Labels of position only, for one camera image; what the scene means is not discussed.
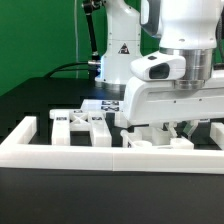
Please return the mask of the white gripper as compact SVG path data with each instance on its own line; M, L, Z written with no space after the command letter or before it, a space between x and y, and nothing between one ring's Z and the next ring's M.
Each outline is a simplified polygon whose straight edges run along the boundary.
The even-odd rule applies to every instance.
M169 122L172 138L177 138L175 122L191 120L187 132L191 137L198 120L224 117L224 78L211 78L199 90L176 90L172 81L145 82L132 77L126 86L123 113L131 125Z

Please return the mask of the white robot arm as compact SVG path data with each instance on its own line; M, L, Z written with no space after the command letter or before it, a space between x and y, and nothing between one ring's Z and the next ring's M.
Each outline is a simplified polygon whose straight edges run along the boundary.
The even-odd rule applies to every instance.
M224 0L141 0L159 50L131 62L117 127L224 118L224 71L212 59L223 10Z

